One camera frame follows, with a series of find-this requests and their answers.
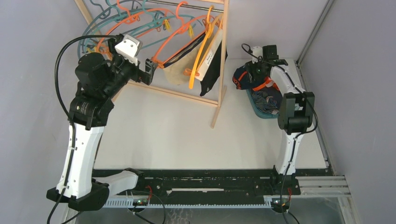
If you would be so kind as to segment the wooden clothes rack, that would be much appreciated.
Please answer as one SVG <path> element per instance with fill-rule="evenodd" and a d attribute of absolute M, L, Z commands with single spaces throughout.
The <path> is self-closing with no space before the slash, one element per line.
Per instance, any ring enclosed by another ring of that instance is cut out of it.
<path fill-rule="evenodd" d="M 83 17 L 85 18 L 88 27 L 92 27 L 94 25 L 93 18 L 91 16 L 91 13 L 89 12 L 88 8 L 86 7 L 86 4 L 84 3 L 83 0 L 74 0 L 78 9 L 80 10 L 81 14 L 83 15 Z M 227 18 L 228 18 L 228 8 L 229 8 L 229 0 L 201 0 L 203 2 L 210 2 L 210 3 L 216 3 L 216 4 L 221 4 L 224 5 L 224 10 L 215 10 L 213 9 L 212 11 L 216 11 L 218 13 L 223 14 L 223 36 L 222 36 L 222 40 L 221 40 L 221 60 L 220 60 L 220 71 L 219 71 L 219 97 L 217 101 L 214 100 L 209 100 L 206 98 L 202 98 L 202 97 L 197 97 L 197 96 L 193 96 L 193 95 L 189 95 L 186 93 L 181 93 L 181 92 L 177 92 L 177 91 L 172 91 L 172 90 L 167 90 L 164 88 L 160 88 L 160 87 L 155 87 L 152 85 L 145 85 L 143 83 L 137 83 L 135 81 L 129 81 L 128 84 L 126 86 L 136 86 L 136 87 L 140 87 L 140 88 L 145 88 L 145 89 L 150 89 L 153 91 L 157 91 L 157 92 L 161 92 L 164 94 L 170 94 L 172 96 L 177 96 L 177 97 L 182 97 L 184 99 L 190 99 L 196 102 L 202 102 L 205 104 L 208 104 L 210 106 L 215 106 L 216 107 L 216 111 L 214 113 L 212 122 L 210 124 L 210 127 L 213 129 L 215 127 L 216 121 L 218 119 L 218 115 L 221 109 L 221 104 L 223 101 L 223 98 L 226 94 L 226 90 L 227 90 L 227 86 L 223 85 L 223 80 L 224 80 L 224 68 L 225 68 L 225 62 L 226 62 L 226 28 L 227 28 Z M 164 0 L 148 0 L 148 2 L 150 3 L 156 3 L 156 4 L 161 4 L 161 5 L 170 5 L 170 6 L 175 6 L 177 7 L 177 3 L 175 2 L 171 2 L 171 1 L 164 1 Z M 209 10 L 209 8 L 207 7 L 201 7 L 201 6 L 193 6 L 193 5 L 183 5 L 181 7 L 185 7 L 185 8 L 190 8 L 190 9 L 196 9 L 196 10 L 204 10 L 207 11 Z"/>

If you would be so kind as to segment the navy orange-trimmed underwear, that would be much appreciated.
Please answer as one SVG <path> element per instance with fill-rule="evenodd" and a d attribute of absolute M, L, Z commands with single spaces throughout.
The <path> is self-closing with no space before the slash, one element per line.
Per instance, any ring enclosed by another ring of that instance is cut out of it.
<path fill-rule="evenodd" d="M 247 72 L 245 66 L 241 66 L 235 70 L 232 81 L 235 84 L 237 90 L 257 88 L 264 83 L 264 80 L 250 80 L 250 74 Z"/>

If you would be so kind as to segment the orange underwear in basket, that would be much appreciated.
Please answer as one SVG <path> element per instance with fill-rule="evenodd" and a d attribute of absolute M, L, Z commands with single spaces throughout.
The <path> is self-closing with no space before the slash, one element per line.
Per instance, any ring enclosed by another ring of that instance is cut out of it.
<path fill-rule="evenodd" d="M 269 87 L 274 87 L 277 91 L 280 91 L 279 87 L 276 85 L 276 83 L 269 77 L 266 77 L 262 84 L 260 84 L 257 87 L 254 87 L 252 90 L 259 91 L 259 90 L 262 90 L 263 88 L 269 88 Z"/>

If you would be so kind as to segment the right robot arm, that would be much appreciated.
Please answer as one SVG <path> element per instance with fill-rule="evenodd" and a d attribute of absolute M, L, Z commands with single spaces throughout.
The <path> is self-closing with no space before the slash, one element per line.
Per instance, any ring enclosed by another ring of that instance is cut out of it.
<path fill-rule="evenodd" d="M 296 179 L 298 148 L 305 134 L 317 129 L 318 117 L 314 110 L 315 95 L 304 90 L 289 74 L 289 65 L 277 53 L 276 45 L 252 48 L 243 43 L 242 49 L 252 57 L 245 64 L 250 80 L 266 81 L 276 85 L 282 94 L 278 112 L 278 126 L 282 131 L 281 150 L 270 176 L 270 189 L 279 199 L 274 200 L 274 210 L 285 213 L 292 195 L 299 195 Z"/>

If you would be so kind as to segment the black white-banded underwear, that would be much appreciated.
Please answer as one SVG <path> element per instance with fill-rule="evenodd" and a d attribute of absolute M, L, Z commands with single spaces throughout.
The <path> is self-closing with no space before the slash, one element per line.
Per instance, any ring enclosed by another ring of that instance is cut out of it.
<path fill-rule="evenodd" d="M 200 56 L 196 79 L 200 81 L 201 97 L 213 88 L 220 76 L 222 37 L 223 29 L 219 28 L 208 38 Z"/>

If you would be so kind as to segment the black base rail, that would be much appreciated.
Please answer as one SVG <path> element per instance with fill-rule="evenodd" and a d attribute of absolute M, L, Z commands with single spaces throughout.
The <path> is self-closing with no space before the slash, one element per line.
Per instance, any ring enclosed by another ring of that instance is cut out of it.
<path fill-rule="evenodd" d="M 148 197 L 151 204 L 168 206 L 256 206 L 265 196 L 284 199 L 300 195 L 297 170 L 283 182 L 273 169 L 140 169 L 135 188 L 118 195 Z"/>

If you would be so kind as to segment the yellow hanger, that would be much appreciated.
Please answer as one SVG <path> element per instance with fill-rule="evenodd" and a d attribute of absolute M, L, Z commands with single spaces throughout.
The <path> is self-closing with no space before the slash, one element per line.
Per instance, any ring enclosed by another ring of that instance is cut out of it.
<path fill-rule="evenodd" d="M 204 46 L 205 46 L 205 44 L 206 44 L 208 38 L 211 37 L 211 35 L 212 35 L 212 33 L 213 33 L 213 30 L 214 30 L 214 27 L 213 27 L 213 26 L 214 26 L 214 25 L 216 24 L 216 22 L 219 20 L 219 17 L 216 17 L 216 18 L 214 19 L 213 22 L 210 21 L 211 11 L 212 11 L 213 9 L 214 9 L 214 5 L 211 5 L 211 6 L 209 7 L 208 13 L 207 13 L 207 15 L 206 15 L 206 19 L 205 19 L 205 21 L 206 21 L 206 25 L 205 25 L 205 36 L 204 36 L 204 39 L 203 39 L 203 41 L 202 41 L 202 43 L 201 43 L 201 46 L 200 46 L 200 48 L 199 48 L 199 50 L 198 50 L 198 53 L 197 53 L 196 59 L 195 59 L 195 61 L 194 61 L 193 67 L 192 67 L 192 69 L 190 70 L 190 73 L 189 73 L 189 75 L 190 75 L 190 79 L 189 79 L 189 89 L 192 89 L 193 86 L 194 86 L 194 80 L 195 80 L 195 76 L 196 76 L 196 74 L 197 74 L 198 63 L 199 63 L 200 57 L 201 57 L 201 55 L 202 55 L 202 53 L 203 53 L 203 48 L 204 48 Z"/>

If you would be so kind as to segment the teal plastic basket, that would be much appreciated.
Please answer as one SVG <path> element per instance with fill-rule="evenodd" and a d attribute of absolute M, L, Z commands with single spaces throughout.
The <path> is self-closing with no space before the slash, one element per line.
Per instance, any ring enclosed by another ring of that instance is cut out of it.
<path fill-rule="evenodd" d="M 257 117 L 261 119 L 276 119 L 279 116 L 279 103 L 274 94 L 268 91 L 246 90 L 249 102 Z"/>

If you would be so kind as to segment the dark teal empty hanger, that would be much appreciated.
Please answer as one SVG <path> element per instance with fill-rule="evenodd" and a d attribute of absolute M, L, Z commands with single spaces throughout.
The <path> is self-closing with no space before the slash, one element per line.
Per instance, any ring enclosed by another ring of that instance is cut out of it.
<path fill-rule="evenodd" d="M 138 3 L 138 7 L 135 8 L 134 3 L 135 1 L 132 0 L 132 7 L 130 9 L 120 9 L 117 4 L 111 4 L 110 1 L 106 1 L 107 8 L 103 8 L 103 6 L 99 3 L 95 3 L 92 0 L 90 1 L 91 5 L 98 6 L 101 9 L 101 12 L 93 18 L 93 23 L 94 25 L 92 27 L 88 27 L 85 29 L 83 32 L 83 35 L 100 35 L 100 30 L 107 26 L 110 23 L 117 23 L 117 24 L 123 24 L 122 21 L 126 19 L 125 24 L 128 24 L 130 19 L 129 19 L 129 14 L 131 14 L 132 18 L 135 18 L 136 21 L 140 20 L 139 13 L 142 12 L 143 14 L 148 12 L 149 10 L 143 10 L 142 3 Z M 161 28 L 164 27 L 164 21 L 167 18 L 167 12 L 165 12 L 164 9 L 160 8 L 154 8 L 153 12 L 149 12 L 153 16 L 153 19 L 151 22 L 148 22 L 146 24 L 143 24 L 139 27 L 133 28 L 131 30 L 123 32 L 123 34 L 129 34 L 132 36 L 142 36 L 146 34 L 147 32 L 150 32 L 151 30 L 157 30 L 158 32 L 161 31 Z"/>

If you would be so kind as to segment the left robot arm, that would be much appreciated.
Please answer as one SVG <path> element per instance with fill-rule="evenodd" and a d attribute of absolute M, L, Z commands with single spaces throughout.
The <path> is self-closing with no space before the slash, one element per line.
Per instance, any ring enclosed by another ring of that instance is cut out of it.
<path fill-rule="evenodd" d="M 82 56 L 75 68 L 77 91 L 64 112 L 69 121 L 68 148 L 58 184 L 46 197 L 55 204 L 65 203 L 78 215 L 100 210 L 110 196 L 130 190 L 145 191 L 143 173 L 133 168 L 93 177 L 99 144 L 114 108 L 113 99 L 129 81 L 150 85 L 156 69 L 151 60 L 140 70 L 141 42 L 131 35 L 106 35 L 112 59 L 93 52 Z"/>

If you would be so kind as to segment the navy striped underwear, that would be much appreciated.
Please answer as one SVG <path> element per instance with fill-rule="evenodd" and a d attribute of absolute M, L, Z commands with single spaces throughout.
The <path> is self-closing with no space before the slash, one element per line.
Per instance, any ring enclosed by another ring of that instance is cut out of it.
<path fill-rule="evenodd" d="M 259 115 L 278 115 L 282 94 L 274 87 L 265 87 L 261 90 L 249 90 L 251 99 L 253 101 L 253 108 Z"/>

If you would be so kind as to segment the beige underwear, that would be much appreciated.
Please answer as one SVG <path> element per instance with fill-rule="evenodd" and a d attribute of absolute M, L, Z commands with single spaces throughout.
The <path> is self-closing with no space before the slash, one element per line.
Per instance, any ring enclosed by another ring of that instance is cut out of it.
<path fill-rule="evenodd" d="M 197 37 L 194 37 L 193 40 L 164 62 L 163 71 L 170 83 L 180 85 L 189 82 L 189 73 L 193 67 L 204 36 L 205 33 L 201 33 Z"/>

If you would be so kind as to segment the teal hanger with clips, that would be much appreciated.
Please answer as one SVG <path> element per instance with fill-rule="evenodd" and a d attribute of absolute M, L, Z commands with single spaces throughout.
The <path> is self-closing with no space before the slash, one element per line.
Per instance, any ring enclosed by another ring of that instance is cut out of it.
<path fill-rule="evenodd" d="M 95 8 L 96 15 L 89 21 L 85 35 L 104 37 L 81 41 L 83 52 L 108 52 L 106 40 L 111 35 L 131 35 L 143 37 L 152 32 L 165 32 L 158 40 L 144 44 L 144 47 L 163 42 L 173 32 L 187 32 L 194 36 L 194 28 L 203 22 L 194 15 L 176 12 L 161 6 L 154 6 L 148 0 L 90 0 L 88 4 Z"/>

